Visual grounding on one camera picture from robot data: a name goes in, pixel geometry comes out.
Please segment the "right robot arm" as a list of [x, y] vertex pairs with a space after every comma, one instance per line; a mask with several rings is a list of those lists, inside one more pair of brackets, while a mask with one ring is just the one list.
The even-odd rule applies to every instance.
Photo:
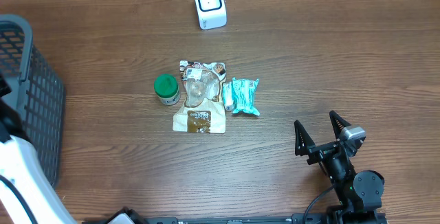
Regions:
[[[335, 140], [316, 145], [300, 121], [294, 122], [295, 155], [307, 156], [309, 165], [318, 164], [329, 178], [331, 186], [307, 206], [302, 216], [293, 215], [301, 223], [386, 223], [386, 216], [378, 214], [382, 206], [385, 180], [374, 170], [356, 172], [351, 158], [366, 139], [366, 131], [347, 122], [335, 111], [329, 112]], [[318, 200], [334, 191], [340, 202], [312, 217], [309, 213]]]

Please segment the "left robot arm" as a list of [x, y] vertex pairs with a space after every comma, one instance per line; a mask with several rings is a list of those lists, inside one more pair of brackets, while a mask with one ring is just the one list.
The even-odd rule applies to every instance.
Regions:
[[1, 102], [1, 203], [13, 223], [76, 223], [53, 189], [18, 113]]

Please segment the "green lid jar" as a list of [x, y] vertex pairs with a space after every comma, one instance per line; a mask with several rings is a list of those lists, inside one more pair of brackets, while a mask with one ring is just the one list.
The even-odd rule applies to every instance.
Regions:
[[154, 82], [154, 90], [162, 104], [174, 105], [179, 102], [179, 85], [176, 78], [170, 74], [158, 76]]

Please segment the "brown beige snack pouch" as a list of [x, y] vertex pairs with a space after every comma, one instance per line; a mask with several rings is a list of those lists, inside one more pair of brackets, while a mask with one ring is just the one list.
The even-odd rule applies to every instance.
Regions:
[[226, 65], [182, 60], [179, 72], [186, 97], [173, 116], [173, 130], [225, 133], [226, 110], [222, 91], [226, 81]]

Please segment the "teal snack packet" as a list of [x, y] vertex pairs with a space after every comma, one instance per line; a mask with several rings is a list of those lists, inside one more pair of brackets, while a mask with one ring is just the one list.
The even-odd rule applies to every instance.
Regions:
[[259, 110], [254, 106], [255, 93], [259, 79], [232, 79], [232, 99], [234, 100], [233, 114], [240, 112], [259, 116]]

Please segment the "small teal white packet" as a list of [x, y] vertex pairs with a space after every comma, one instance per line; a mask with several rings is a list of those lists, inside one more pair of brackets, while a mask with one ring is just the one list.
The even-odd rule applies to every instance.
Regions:
[[234, 109], [234, 100], [232, 97], [232, 83], [225, 82], [222, 87], [223, 105], [226, 111]]

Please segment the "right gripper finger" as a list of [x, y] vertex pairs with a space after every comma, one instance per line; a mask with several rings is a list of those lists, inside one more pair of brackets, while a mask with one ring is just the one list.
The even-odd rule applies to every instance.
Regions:
[[330, 111], [329, 117], [335, 138], [338, 140], [348, 140], [347, 131], [351, 127], [351, 124], [339, 116], [335, 111]]
[[308, 132], [305, 130], [304, 126], [299, 120], [294, 122], [295, 128], [295, 155], [303, 156], [308, 155], [309, 150], [314, 148], [316, 145], [312, 138], [309, 136]]

